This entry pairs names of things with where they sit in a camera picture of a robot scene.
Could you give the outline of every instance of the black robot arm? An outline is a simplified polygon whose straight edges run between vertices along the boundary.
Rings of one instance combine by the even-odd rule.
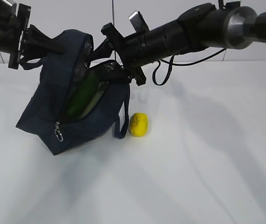
[[[140,12],[129,19],[136,33],[123,37],[111,23],[105,25],[101,32],[107,38],[90,60],[110,57],[115,50],[138,85],[146,82],[141,67],[165,57],[208,47],[244,49],[252,42],[266,42],[266,13],[257,16],[239,1],[224,6],[219,0],[219,9],[211,3],[196,6],[153,30],[148,29]]]
[[[35,26],[27,27],[30,11],[31,7],[20,4],[16,15],[13,0],[0,0],[0,51],[10,54],[9,68],[17,69],[19,63],[44,57],[48,52],[64,52]],[[168,56],[208,47],[244,49],[252,42],[266,42],[266,13],[257,16],[252,8],[241,7],[239,1],[224,5],[219,0],[218,9],[211,3],[196,6],[153,30],[140,12],[129,19],[136,32],[123,37],[112,23],[105,25],[101,32],[107,38],[91,53],[89,61],[110,57],[115,50],[138,85],[146,82],[142,66]]]

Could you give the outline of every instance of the black cable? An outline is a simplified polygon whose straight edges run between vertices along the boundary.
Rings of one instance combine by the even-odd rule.
[[[152,81],[153,81],[153,83],[155,85],[162,86],[162,85],[165,85],[167,83],[168,79],[170,78],[171,72],[172,72],[172,65],[173,65],[174,57],[175,57],[175,55],[171,56],[166,77],[165,77],[164,81],[161,84],[158,84],[157,81],[156,81],[156,73],[157,73],[159,67],[161,66],[161,62],[158,61],[159,65],[156,67],[156,69],[152,73]]]
[[[173,65],[173,66],[190,66],[190,65],[198,64],[198,63],[200,63],[200,62],[204,62],[204,61],[206,61],[206,60],[208,60],[208,59],[210,59],[210,58],[213,58],[213,57],[217,56],[218,54],[221,54],[221,53],[224,52],[225,50],[226,50],[226,49],[222,49],[222,50],[216,52],[215,54],[213,54],[213,55],[211,55],[211,56],[208,56],[208,57],[206,57],[206,58],[203,58],[203,59],[201,59],[201,60],[199,60],[199,61],[197,61],[197,62],[188,63],[188,64],[175,64],[175,63],[172,63],[172,65]],[[170,64],[170,62],[168,62],[168,61],[165,61],[165,60],[161,60],[161,61],[164,62],[164,63],[166,63],[166,64]]]
[[[222,49],[222,50],[216,52],[215,54],[213,54],[213,55],[211,55],[211,56],[209,56],[209,57],[203,58],[203,59],[201,59],[201,60],[199,60],[199,61],[197,61],[197,62],[193,62],[193,63],[189,63],[189,64],[175,64],[175,63],[173,63],[173,61],[174,61],[174,57],[175,57],[176,55],[171,56],[171,59],[170,59],[169,62],[168,62],[168,61],[165,61],[165,60],[157,61],[157,62],[159,63],[159,65],[155,68],[155,70],[154,70],[153,73],[152,73],[152,81],[153,81],[153,83],[154,83],[155,85],[159,85],[159,86],[161,86],[161,85],[165,85],[165,83],[168,81],[168,79],[169,79],[169,77],[170,77],[170,75],[171,75],[172,67],[173,67],[173,66],[190,66],[190,65],[198,64],[198,63],[200,63],[200,62],[204,62],[204,61],[206,61],[206,60],[208,60],[208,59],[210,59],[210,58],[212,58],[212,57],[215,57],[216,55],[218,55],[218,54],[224,52],[225,50],[226,50],[226,49]],[[164,80],[161,84],[158,84],[157,81],[156,81],[156,73],[157,73],[158,69],[159,69],[160,66],[161,66],[161,61],[164,62],[164,63],[166,63],[166,64],[169,64],[169,67],[168,67],[168,71],[167,71],[167,74],[166,74],[165,80]]]

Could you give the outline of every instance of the white tabletop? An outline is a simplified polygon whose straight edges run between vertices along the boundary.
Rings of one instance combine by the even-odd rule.
[[[53,156],[15,128],[40,70],[0,64],[0,224],[266,224],[266,62],[173,68],[163,87],[154,67],[131,85],[146,137]]]

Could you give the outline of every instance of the navy blue bag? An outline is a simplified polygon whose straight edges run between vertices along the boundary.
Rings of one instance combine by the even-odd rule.
[[[82,80],[90,63],[86,56],[93,50],[92,36],[67,30],[53,39],[65,46],[64,54],[49,53],[37,63],[22,63],[25,70],[43,66],[40,84],[16,127],[36,134],[57,155],[103,135],[114,123],[114,136],[123,139],[129,126],[130,79],[121,72],[116,61],[108,61],[108,81],[103,96],[82,119],[62,120],[67,99]],[[125,122],[120,129],[119,112],[125,108]]]

